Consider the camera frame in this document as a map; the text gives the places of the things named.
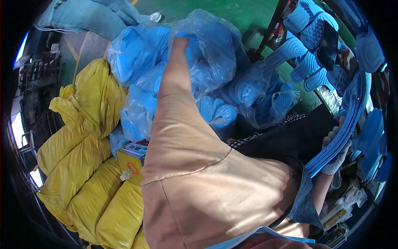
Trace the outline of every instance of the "green floor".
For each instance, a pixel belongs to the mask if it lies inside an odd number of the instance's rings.
[[[141,14],[149,15],[159,11],[164,16],[161,23],[167,26],[173,26],[178,20],[184,19],[192,10],[201,8],[227,19],[246,37],[246,32],[251,30],[250,27],[257,26],[264,29],[268,27],[278,0],[134,0],[133,3]],[[339,34],[342,36],[344,32],[347,31],[341,29]],[[248,49],[257,48],[262,38],[262,35],[256,33],[247,41],[245,40],[244,44]],[[88,34],[64,35],[60,46],[62,61],[65,63],[61,85],[72,84],[74,75],[78,74],[91,60],[106,56],[104,53],[107,46],[108,41],[91,32]],[[266,48],[262,55],[266,57],[271,52],[271,49]],[[314,92],[306,92],[302,83],[296,84],[291,81],[292,67],[289,64],[283,63],[277,68],[277,71],[284,81],[290,82],[301,93],[300,101],[295,106],[294,111],[309,113],[321,104]]]

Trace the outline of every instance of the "person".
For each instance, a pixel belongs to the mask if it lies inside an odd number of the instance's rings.
[[[313,181],[294,157],[244,156],[201,117],[191,93],[187,45],[188,39],[174,38],[142,168],[149,247],[233,248],[243,236],[250,247],[234,248],[310,248],[305,243],[314,240],[308,237],[323,235],[318,215],[351,141]]]
[[[159,12],[140,15],[127,0],[52,0],[35,21],[39,30],[94,32],[112,41],[127,26],[151,20],[159,22]]]

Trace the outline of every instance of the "white bottle cap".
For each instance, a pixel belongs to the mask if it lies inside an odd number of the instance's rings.
[[[130,175],[126,171],[123,171],[122,175],[120,176],[120,180],[125,181],[128,179],[130,179]]]

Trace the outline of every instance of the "smartphone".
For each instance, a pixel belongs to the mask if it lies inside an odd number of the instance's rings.
[[[339,35],[328,21],[324,20],[318,60],[328,71],[333,71],[338,53]]]

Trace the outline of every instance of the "yellow floor line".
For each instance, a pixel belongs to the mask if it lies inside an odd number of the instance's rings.
[[[67,39],[66,37],[64,37],[64,40],[65,40],[66,45],[68,46],[70,52],[72,53],[73,58],[77,61],[77,60],[78,60],[78,55],[77,55],[77,53],[75,52],[75,50],[73,49],[71,43],[68,41],[68,39]]]
[[[109,48],[110,44],[111,44],[111,42],[108,42],[108,45],[106,46],[105,52],[103,53],[102,59],[106,59],[106,57],[108,56],[108,48]]]
[[[76,60],[76,67],[75,67],[75,72],[74,72],[74,74],[73,74],[73,81],[72,81],[72,84],[74,84],[74,82],[75,82],[75,80],[76,80],[77,66],[79,65],[80,56],[82,55],[82,51],[83,51],[83,48],[84,48],[84,44],[86,43],[86,40],[87,40],[87,37],[88,37],[88,33],[89,33],[89,32],[87,32],[87,33],[86,33],[86,36],[84,37],[82,46],[81,46],[81,48],[80,48],[79,56],[78,56],[78,58],[77,58],[77,60]]]

